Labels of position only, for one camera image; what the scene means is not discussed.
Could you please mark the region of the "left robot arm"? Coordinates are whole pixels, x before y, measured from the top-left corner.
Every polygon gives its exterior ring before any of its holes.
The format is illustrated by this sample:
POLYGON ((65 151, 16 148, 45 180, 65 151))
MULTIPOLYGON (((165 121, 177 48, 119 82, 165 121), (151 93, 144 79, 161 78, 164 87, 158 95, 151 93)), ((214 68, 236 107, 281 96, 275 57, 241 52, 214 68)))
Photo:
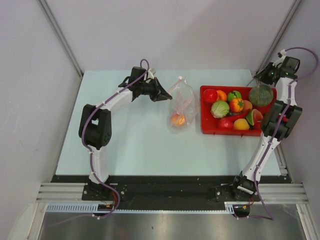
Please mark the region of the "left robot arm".
POLYGON ((104 184, 110 175, 102 167, 101 152, 112 137, 112 117, 141 95, 149 96, 153 102, 173 99, 162 87, 155 73, 153 68, 135 66, 112 96, 98 105, 86 104, 82 109, 78 135, 83 146, 88 149, 89 180, 96 184, 93 194, 100 200, 107 199, 111 193, 111 188, 104 184))

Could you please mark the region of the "green toy melon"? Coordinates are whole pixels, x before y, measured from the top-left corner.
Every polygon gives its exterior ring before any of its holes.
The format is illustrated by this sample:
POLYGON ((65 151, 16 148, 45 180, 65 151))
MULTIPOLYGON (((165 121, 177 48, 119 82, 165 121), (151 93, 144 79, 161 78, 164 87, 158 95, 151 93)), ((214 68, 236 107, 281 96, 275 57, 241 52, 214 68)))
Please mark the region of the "green toy melon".
POLYGON ((253 78, 247 86, 255 82, 256 86, 253 87, 248 94, 249 101, 256 107, 265 107, 269 105, 274 97, 274 92, 269 85, 260 83, 257 79, 253 78))

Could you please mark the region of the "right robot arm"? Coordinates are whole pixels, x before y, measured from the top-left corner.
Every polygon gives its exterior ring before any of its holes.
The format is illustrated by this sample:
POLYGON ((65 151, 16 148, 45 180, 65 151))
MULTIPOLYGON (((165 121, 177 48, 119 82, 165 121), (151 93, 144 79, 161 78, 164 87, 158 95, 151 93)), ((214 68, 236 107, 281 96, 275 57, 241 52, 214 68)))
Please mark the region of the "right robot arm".
POLYGON ((250 162, 235 177, 230 188, 230 194, 236 201, 247 201, 258 192, 261 173, 269 156, 289 136, 302 114, 303 110, 295 100, 296 73, 299 67, 299 59, 283 56, 276 62, 269 63, 254 77, 264 84, 274 84, 277 98, 262 119, 262 133, 250 162))

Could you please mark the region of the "orange-red toy peach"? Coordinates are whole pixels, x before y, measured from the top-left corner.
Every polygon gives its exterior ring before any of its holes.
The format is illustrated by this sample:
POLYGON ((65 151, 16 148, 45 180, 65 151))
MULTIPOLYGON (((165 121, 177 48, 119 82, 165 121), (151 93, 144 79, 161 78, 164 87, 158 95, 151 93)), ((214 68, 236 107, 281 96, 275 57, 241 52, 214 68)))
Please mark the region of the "orange-red toy peach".
POLYGON ((170 124, 174 128, 182 128, 186 125, 186 118, 183 114, 173 114, 170 117, 170 124))

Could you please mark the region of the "red toy apple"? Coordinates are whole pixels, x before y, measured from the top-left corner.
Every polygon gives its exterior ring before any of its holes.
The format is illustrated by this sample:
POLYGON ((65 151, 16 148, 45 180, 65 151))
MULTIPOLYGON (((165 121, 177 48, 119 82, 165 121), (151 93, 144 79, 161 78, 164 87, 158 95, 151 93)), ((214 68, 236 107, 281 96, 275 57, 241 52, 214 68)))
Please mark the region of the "red toy apple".
POLYGON ((213 104, 217 101, 218 93, 215 89, 206 89, 203 92, 203 99, 206 103, 213 104))

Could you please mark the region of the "clear pink-dotted zip bag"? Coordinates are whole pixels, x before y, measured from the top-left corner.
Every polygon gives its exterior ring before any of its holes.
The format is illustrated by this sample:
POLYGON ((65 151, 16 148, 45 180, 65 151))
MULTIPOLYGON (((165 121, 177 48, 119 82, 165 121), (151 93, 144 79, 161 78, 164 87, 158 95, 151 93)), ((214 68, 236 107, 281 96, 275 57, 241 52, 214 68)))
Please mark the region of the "clear pink-dotted zip bag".
POLYGON ((185 131, 200 112, 200 99, 195 90, 181 75, 178 77, 177 82, 168 90, 168 93, 172 96, 172 100, 169 101, 168 127, 176 133, 185 131), (180 128, 172 127, 170 117, 173 114, 183 114, 186 125, 180 128))

